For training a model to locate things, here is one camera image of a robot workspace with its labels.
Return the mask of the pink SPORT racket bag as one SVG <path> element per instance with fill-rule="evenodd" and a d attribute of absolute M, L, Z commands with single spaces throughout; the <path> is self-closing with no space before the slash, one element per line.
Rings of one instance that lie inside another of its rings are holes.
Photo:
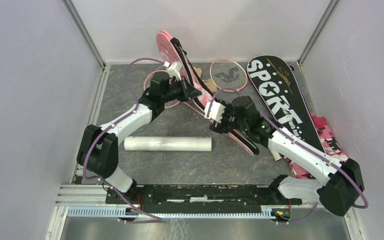
<path fill-rule="evenodd" d="M 180 76 L 185 77 L 187 83 L 201 91 L 202 95 L 193 99 L 192 102 L 196 105 L 193 109 L 203 114 L 205 105 L 212 100 L 214 94 L 194 70 L 180 41 L 172 37 L 167 31 L 160 30 L 156 34 L 156 45 L 162 60 L 171 64 L 179 63 L 181 65 L 179 69 Z M 253 156 L 260 153 L 258 147 L 241 132 L 231 130 L 227 135 L 243 147 L 250 155 Z"/>

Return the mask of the black SPORT racket bag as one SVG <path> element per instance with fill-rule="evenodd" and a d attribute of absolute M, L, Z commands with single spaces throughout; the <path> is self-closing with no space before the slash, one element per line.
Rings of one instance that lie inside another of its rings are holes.
<path fill-rule="evenodd" d="M 248 62 L 246 73 L 275 121 L 323 152 L 323 144 L 290 65 L 275 55 L 259 55 Z"/>

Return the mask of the white shuttlecock tube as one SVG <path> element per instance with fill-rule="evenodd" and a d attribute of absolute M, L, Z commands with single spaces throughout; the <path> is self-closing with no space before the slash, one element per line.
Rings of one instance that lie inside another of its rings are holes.
<path fill-rule="evenodd" d="M 210 152 L 211 137 L 129 136 L 123 141 L 126 151 Z"/>

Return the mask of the pink frame badminton racket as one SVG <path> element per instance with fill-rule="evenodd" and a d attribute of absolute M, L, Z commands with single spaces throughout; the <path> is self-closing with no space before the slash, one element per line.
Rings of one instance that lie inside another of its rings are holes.
<path fill-rule="evenodd" d="M 225 92 L 242 90 L 248 83 L 248 76 L 241 65 L 228 58 L 213 61 L 209 67 L 209 75 L 218 90 Z"/>

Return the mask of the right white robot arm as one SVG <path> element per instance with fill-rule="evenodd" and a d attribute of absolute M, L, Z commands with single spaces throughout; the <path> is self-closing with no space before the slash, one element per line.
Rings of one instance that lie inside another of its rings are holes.
<path fill-rule="evenodd" d="M 343 217 L 351 208 L 368 208 L 364 181 L 358 162 L 341 161 L 316 149 L 261 114 L 249 96 L 231 103 L 212 99 L 204 116 L 213 121 L 210 129 L 220 134 L 237 130 L 252 142 L 291 159 L 308 171 L 313 179 L 285 177 L 269 189 L 269 199 L 282 204 L 287 199 L 321 203 L 332 214 Z"/>

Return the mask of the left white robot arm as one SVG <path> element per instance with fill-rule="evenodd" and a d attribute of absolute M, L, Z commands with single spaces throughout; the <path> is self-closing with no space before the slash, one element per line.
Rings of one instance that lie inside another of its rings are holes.
<path fill-rule="evenodd" d="M 133 203 L 137 198 L 137 190 L 133 187 L 136 182 L 119 167 L 120 144 L 134 131 L 155 120 L 165 110 L 167 102 L 188 102 L 200 95 L 202 92 L 185 79 L 167 72 L 156 73 L 128 112 L 101 126 L 90 124 L 85 128 L 77 163 L 117 189 L 117 196 L 125 204 Z"/>

